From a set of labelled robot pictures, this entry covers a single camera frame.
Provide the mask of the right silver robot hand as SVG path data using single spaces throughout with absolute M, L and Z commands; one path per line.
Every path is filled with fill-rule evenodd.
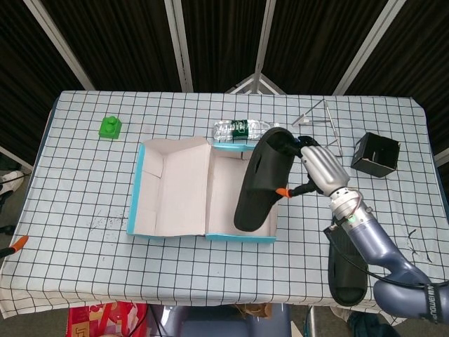
M 281 149 L 301 159 L 309 180 L 294 189 L 277 188 L 278 195 L 292 198 L 318 192 L 329 197 L 338 189 L 347 186 L 349 176 L 341 163 L 327 147 L 319 145 L 312 137 L 299 136 L 293 142 L 283 145 Z

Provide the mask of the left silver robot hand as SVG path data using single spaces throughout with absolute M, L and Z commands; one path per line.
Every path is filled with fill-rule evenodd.
M 19 250 L 21 250 L 24 245 L 27 243 L 29 237 L 27 235 L 22 236 L 17 240 L 12 246 L 6 247 L 0 250 L 0 258 L 5 258 L 6 256 L 10 256 Z

